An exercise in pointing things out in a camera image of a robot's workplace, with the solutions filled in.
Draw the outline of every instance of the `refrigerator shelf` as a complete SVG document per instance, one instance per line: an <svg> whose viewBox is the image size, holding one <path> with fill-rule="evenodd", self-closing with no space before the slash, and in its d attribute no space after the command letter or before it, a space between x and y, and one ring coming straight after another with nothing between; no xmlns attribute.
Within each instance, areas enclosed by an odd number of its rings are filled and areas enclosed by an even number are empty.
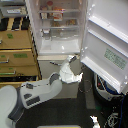
<svg viewBox="0 0 128 128"><path fill-rule="evenodd" d="M80 47L78 45L78 39L72 40L44 40L41 45L41 49L38 55L48 55L48 54L73 54L80 53Z"/></svg>
<svg viewBox="0 0 128 128"><path fill-rule="evenodd" d="M51 30L51 40L53 41L71 41L74 39L78 39L79 37L79 31L76 29L72 30Z"/></svg>
<svg viewBox="0 0 128 128"><path fill-rule="evenodd" d="M61 27L42 27L42 29L79 29L79 25L74 26L61 26Z"/></svg>
<svg viewBox="0 0 128 128"><path fill-rule="evenodd" d="M124 47L121 47L121 46L120 46L120 45L123 44L122 40L120 40L120 41L118 40L118 42L119 42L120 44L117 45L115 42L113 42L113 40L108 39L108 38L104 37L103 35L101 35L101 34L95 32L95 31L93 31L93 30L91 30L91 29L88 30L88 32L89 32L90 34L92 34L94 37L98 38L100 41L106 43L107 45L111 46L111 47L114 48L115 50L120 51L120 53L123 54L124 56L128 57L128 51L127 51L128 46L126 46L126 45L123 45Z"/></svg>
<svg viewBox="0 0 128 128"><path fill-rule="evenodd" d="M75 20L78 20L78 17L63 17L63 19L62 19L62 21L63 20L70 20L70 19L75 19ZM51 21L53 21L54 20L54 17L49 17L49 18L47 18L47 19L42 19L42 20L51 20Z"/></svg>
<svg viewBox="0 0 128 128"><path fill-rule="evenodd" d="M62 11L55 10L39 10L38 13L70 13L70 12L80 12L79 9L63 9Z"/></svg>
<svg viewBox="0 0 128 128"><path fill-rule="evenodd" d="M42 29L79 29L78 21L73 19L73 22L70 24L71 19L63 19L62 21L54 20L42 20L41 28Z"/></svg>
<svg viewBox="0 0 128 128"><path fill-rule="evenodd" d="M117 29L115 26L113 26L113 24L111 24L108 21L103 20L102 18L99 18L95 15L91 16L89 18L89 21L97 24L98 26L100 26L101 28L107 30L108 32L110 32L111 34L115 35L116 37L118 37L119 39L125 41L126 43L128 43L128 35L126 35L125 33L123 33L122 31L120 31L119 29Z"/></svg>

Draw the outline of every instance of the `cable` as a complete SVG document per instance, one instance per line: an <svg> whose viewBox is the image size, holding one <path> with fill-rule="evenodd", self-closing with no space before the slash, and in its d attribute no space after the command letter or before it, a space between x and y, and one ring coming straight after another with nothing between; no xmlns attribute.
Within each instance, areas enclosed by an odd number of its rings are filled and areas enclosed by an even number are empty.
<svg viewBox="0 0 128 128"><path fill-rule="evenodd" d="M84 71L84 69L87 70L88 68L85 65L82 65L81 66L81 70L80 70L80 72L78 74L81 74Z"/></svg>
<svg viewBox="0 0 128 128"><path fill-rule="evenodd" d="M98 78L99 78L99 80L100 80L100 82L101 82L101 84L102 84L102 87L104 88L104 90L106 90L106 88L104 87L104 84L103 84L101 78L100 78L99 76L98 76Z"/></svg>
<svg viewBox="0 0 128 128"><path fill-rule="evenodd" d="M118 127L118 128L120 128L121 122L122 122L122 108L123 108L124 98L125 98L125 95L124 95L124 97L123 97L123 99L122 99L122 103L121 103L121 116L120 116L120 123L119 123L119 127Z"/></svg>
<svg viewBox="0 0 128 128"><path fill-rule="evenodd" d="M108 126L110 128L114 128L114 126L118 123L118 113L112 113L107 121L105 122L104 128L106 127L106 125L108 124Z"/></svg>
<svg viewBox="0 0 128 128"><path fill-rule="evenodd" d="M24 110L23 110L23 112L21 113L21 115L20 115L20 117L19 117L19 119L22 117L22 115L24 114ZM14 121L15 122L15 124L19 121L19 119L17 119L16 121ZM13 123L14 123L13 122Z"/></svg>

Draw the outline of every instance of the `glass shelf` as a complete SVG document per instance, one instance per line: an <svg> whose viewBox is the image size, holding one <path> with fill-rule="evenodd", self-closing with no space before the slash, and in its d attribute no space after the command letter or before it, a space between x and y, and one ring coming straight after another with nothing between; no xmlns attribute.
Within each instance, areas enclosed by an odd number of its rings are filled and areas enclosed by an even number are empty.
<svg viewBox="0 0 128 128"><path fill-rule="evenodd" d="M79 37L79 30L51 30L51 38L52 40L74 40Z"/></svg>
<svg viewBox="0 0 128 128"><path fill-rule="evenodd" d="M63 9L62 11L56 10L39 10L38 13L70 13L70 12L80 12L79 9Z"/></svg>
<svg viewBox="0 0 128 128"><path fill-rule="evenodd" d="M63 17L62 21L63 20L70 20L70 19L76 19L76 20L78 20L78 18L74 16L74 17ZM54 17L49 17L47 19L42 19L42 20L54 20Z"/></svg>
<svg viewBox="0 0 128 128"><path fill-rule="evenodd" d="M42 29L79 29L77 19L63 19L62 21L54 21L54 19L42 20Z"/></svg>

